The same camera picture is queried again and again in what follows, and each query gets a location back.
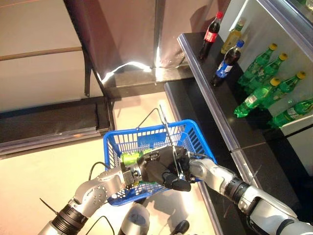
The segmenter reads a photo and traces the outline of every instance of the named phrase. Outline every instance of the soda bottle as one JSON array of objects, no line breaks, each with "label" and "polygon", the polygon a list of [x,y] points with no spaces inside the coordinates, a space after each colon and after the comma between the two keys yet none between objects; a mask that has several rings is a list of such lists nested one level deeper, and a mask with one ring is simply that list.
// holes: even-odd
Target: soda bottle
[{"label": "soda bottle", "polygon": [[305,72],[300,71],[292,78],[289,78],[279,84],[277,89],[271,93],[266,99],[260,104],[261,109],[268,109],[276,101],[280,100],[284,95],[293,91],[297,83],[305,78]]},{"label": "soda bottle", "polygon": [[241,29],[244,27],[245,25],[245,22],[246,22],[246,19],[241,17],[235,28],[233,30],[231,30],[231,32],[229,33],[229,36],[227,37],[224,45],[222,46],[222,49],[221,49],[221,53],[222,54],[226,54],[226,52],[231,49],[232,47],[234,47],[236,45],[236,43],[238,42],[238,40],[240,39],[241,37]]},{"label": "soda bottle", "polygon": [[219,11],[216,13],[214,21],[210,24],[204,36],[203,46],[199,52],[199,58],[201,60],[205,59],[210,51],[212,44],[215,42],[217,34],[220,30],[221,18],[223,17],[223,12]]},{"label": "soda bottle", "polygon": [[234,114],[238,118],[247,116],[251,110],[258,107],[258,105],[275,89],[275,87],[279,85],[279,83],[280,80],[274,77],[266,85],[257,88],[234,110]]},{"label": "soda bottle", "polygon": [[271,54],[276,49],[277,45],[275,43],[269,45],[267,51],[258,55],[255,60],[249,65],[245,73],[239,78],[238,83],[243,87],[248,85],[251,79],[253,79],[257,75],[258,71],[268,63]]},{"label": "soda bottle", "polygon": [[216,70],[213,79],[210,81],[211,85],[217,87],[221,85],[233,65],[239,60],[242,48],[244,45],[243,40],[239,40],[235,47],[228,50],[223,61],[220,63],[219,68]]},{"label": "soda bottle", "polygon": [[297,120],[303,115],[308,114],[313,109],[313,98],[300,101],[296,103],[293,107],[285,110],[279,115],[272,118],[269,121],[269,125],[272,128],[282,127],[288,122]]},{"label": "soda bottle", "polygon": [[258,75],[251,79],[249,84],[245,87],[245,92],[247,94],[250,94],[255,89],[260,87],[265,81],[269,80],[272,76],[276,75],[278,72],[278,69],[283,61],[287,60],[288,56],[285,53],[282,53],[278,56],[278,58],[269,63],[264,67],[264,69],[261,69],[258,73]]}]

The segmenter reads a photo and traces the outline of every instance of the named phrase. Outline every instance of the red bottle cap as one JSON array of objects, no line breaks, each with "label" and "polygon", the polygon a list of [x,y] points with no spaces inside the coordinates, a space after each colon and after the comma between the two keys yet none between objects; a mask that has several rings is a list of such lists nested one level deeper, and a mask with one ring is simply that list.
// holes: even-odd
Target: red bottle cap
[{"label": "red bottle cap", "polygon": [[216,13],[216,18],[217,19],[221,19],[223,17],[223,12],[219,11],[218,13]]}]

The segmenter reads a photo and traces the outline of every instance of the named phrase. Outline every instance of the yellow bottle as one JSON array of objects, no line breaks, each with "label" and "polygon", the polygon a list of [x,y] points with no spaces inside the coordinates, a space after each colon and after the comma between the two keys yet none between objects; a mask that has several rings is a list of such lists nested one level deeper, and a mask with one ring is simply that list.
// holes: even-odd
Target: yellow bottle
[{"label": "yellow bottle", "polygon": [[241,37],[241,29],[244,27],[246,22],[245,18],[240,18],[233,30],[229,33],[229,36],[227,37],[224,45],[222,46],[221,53],[226,54],[226,52],[234,47],[237,43],[237,41]]}]

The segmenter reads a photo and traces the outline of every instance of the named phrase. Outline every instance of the bottle cap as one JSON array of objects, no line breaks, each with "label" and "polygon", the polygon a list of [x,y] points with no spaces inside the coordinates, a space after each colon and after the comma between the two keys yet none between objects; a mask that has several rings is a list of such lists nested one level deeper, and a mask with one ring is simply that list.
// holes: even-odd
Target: bottle cap
[{"label": "bottle cap", "polygon": [[240,19],[237,22],[237,24],[240,26],[244,26],[245,23],[246,23],[246,18],[244,18],[244,17],[240,17]]},{"label": "bottle cap", "polygon": [[297,73],[297,77],[299,78],[299,79],[304,79],[305,78],[305,72],[303,72],[303,71],[300,71],[300,72],[298,72]]},{"label": "bottle cap", "polygon": [[277,86],[279,85],[279,83],[280,83],[280,80],[279,80],[279,78],[277,78],[277,77],[273,77],[273,78],[270,80],[270,84],[271,84],[272,86],[274,86],[274,87],[277,87]]},{"label": "bottle cap", "polygon": [[245,42],[243,40],[238,40],[236,46],[239,48],[242,48],[244,44],[245,44]]},{"label": "bottle cap", "polygon": [[281,53],[281,54],[278,56],[278,58],[279,58],[280,60],[282,60],[282,61],[285,61],[285,60],[288,59],[288,56],[287,56],[286,53]]},{"label": "bottle cap", "polygon": [[275,43],[270,44],[269,45],[269,49],[276,50],[277,49],[277,44],[275,44]]},{"label": "bottle cap", "polygon": [[223,17],[223,12],[219,11],[218,13],[216,13],[216,18],[217,19],[221,19]]}]

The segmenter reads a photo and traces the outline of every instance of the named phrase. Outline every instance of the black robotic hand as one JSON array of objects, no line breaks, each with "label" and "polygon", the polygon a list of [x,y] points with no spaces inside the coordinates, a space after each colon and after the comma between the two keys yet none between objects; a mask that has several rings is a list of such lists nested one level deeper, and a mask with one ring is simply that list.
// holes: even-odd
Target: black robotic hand
[{"label": "black robotic hand", "polygon": [[[175,147],[175,150],[178,169],[188,178],[189,159],[186,155],[187,150],[178,146]],[[181,172],[177,172],[172,147],[155,149],[140,157],[137,163],[140,167],[143,181],[157,182],[166,188],[178,191],[190,191],[190,183],[178,177],[178,174]]]}]

